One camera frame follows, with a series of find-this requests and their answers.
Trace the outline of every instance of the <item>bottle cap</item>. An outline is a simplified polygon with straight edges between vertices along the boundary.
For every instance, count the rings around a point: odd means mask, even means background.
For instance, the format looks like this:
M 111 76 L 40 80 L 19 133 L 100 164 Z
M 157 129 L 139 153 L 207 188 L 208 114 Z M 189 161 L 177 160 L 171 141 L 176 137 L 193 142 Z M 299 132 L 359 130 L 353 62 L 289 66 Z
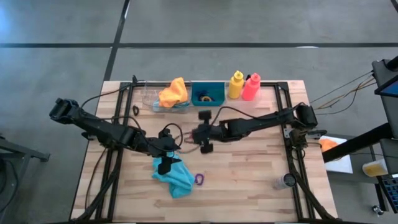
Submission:
M 234 81 L 240 82 L 243 79 L 243 73 L 236 71 L 234 74 Z
M 261 77 L 257 73 L 253 73 L 253 75 L 250 76 L 250 82 L 253 84 L 257 84 L 261 81 Z

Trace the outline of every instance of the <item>concrete floor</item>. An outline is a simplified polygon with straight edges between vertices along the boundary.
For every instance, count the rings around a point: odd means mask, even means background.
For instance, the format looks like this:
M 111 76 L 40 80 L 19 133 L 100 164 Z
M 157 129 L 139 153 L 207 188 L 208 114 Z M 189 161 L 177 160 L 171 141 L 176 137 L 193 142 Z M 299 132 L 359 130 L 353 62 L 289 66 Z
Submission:
M 123 2 L 35 0 L 21 5 L 3 0 L 0 43 L 112 43 Z M 390 0 L 135 0 L 121 42 L 394 43 L 397 20 Z M 305 80 L 312 100 L 370 71 L 373 60 L 397 52 L 387 47 L 119 49 L 111 80 L 130 80 L 133 74 L 146 80 L 225 80 L 239 69 L 266 80 Z M 58 97 L 82 102 L 97 95 L 110 53 L 106 48 L 0 48 L 0 133 L 51 153 L 47 163 L 32 160 L 6 223 L 68 219 L 87 142 L 78 128 L 59 125 L 48 113 Z M 359 92 L 347 111 L 319 116 L 319 128 L 356 135 L 386 122 L 373 89 Z M 94 113 L 96 104 L 92 101 L 86 110 Z M 372 185 L 330 182 L 340 218 L 395 223 L 393 213 L 377 218 L 370 211 L 377 204 Z

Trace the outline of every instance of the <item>squeeze bottle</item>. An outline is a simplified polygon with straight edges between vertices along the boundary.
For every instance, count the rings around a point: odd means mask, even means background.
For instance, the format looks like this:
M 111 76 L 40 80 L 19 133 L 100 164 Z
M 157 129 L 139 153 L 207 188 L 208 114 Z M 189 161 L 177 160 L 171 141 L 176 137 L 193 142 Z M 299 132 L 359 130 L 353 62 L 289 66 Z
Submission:
M 228 86 L 228 96 L 232 99 L 239 98 L 243 87 L 243 74 L 240 71 L 236 71 L 231 77 L 231 81 Z
M 242 99 L 251 101 L 256 96 L 258 89 L 260 88 L 261 77 L 257 73 L 253 73 L 250 78 L 246 81 L 243 88 Z

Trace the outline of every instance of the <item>wooden tabletop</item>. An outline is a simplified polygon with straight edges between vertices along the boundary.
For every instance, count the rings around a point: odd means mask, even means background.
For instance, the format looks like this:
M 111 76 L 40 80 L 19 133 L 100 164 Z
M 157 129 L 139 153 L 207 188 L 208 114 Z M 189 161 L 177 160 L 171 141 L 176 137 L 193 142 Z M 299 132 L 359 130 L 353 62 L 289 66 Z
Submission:
M 301 80 L 287 82 L 292 104 L 308 103 L 304 82 Z M 120 82 L 104 82 L 102 93 L 117 90 L 119 84 Z M 154 113 L 150 106 L 142 102 L 143 94 L 144 88 L 135 88 L 132 105 L 140 108 L 136 118 L 141 128 L 147 132 L 147 136 L 157 136 L 168 123 L 179 124 L 184 132 L 191 131 L 200 123 L 198 110 L 203 108 L 191 107 L 186 114 Z M 112 117 L 117 97 L 117 93 L 101 97 L 96 115 L 100 118 Z M 239 108 L 254 116 L 277 111 L 274 89 L 270 87 L 262 87 L 261 100 L 251 105 L 236 101 L 228 101 L 226 105 Z M 215 116 L 218 108 L 211 109 Z M 219 117 L 220 120 L 230 118 L 247 117 L 231 110 L 223 110 Z M 129 125 L 135 126 L 133 121 L 130 121 Z M 170 129 L 174 136 L 178 135 L 177 128 L 170 127 Z M 193 145 L 184 143 L 182 150 L 187 151 L 192 147 Z M 97 141 L 91 141 L 88 145 L 72 218 L 78 217 L 84 211 L 88 182 L 103 150 Z M 310 188 L 327 211 L 337 217 L 322 152 L 316 144 L 310 144 L 305 151 L 304 161 Z M 274 179 L 289 172 L 280 126 L 256 131 L 238 142 L 214 142 L 214 152 L 211 154 L 201 154 L 197 150 L 190 154 L 180 154 L 180 157 L 193 175 L 204 174 L 205 181 L 202 186 L 195 185 L 191 195 L 172 199 L 169 185 L 152 178 L 153 158 L 125 149 L 113 221 L 297 221 L 292 190 L 274 190 L 271 186 Z M 104 161 L 105 156 L 96 172 L 89 195 L 90 200 L 94 199 L 100 189 Z M 105 198 L 103 210 L 105 216 L 108 211 L 106 206 L 109 194 L 110 190 Z M 300 198 L 305 211 L 304 217 L 308 217 L 302 191 Z

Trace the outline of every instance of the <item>teal towel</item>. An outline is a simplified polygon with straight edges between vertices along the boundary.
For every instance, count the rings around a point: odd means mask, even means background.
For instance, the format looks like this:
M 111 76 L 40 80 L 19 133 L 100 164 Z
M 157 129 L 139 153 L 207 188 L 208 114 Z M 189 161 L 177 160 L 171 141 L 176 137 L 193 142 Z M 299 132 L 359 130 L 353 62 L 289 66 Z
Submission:
M 174 158 L 179 159 L 177 154 L 174 154 Z M 193 188 L 195 178 L 189 172 L 185 164 L 181 162 L 175 162 L 172 164 L 171 171 L 160 175 L 157 173 L 157 166 L 162 162 L 162 158 L 154 158 L 152 166 L 155 169 L 152 178 L 158 179 L 161 182 L 169 183 L 169 190 L 172 198 L 179 198 L 190 195 Z

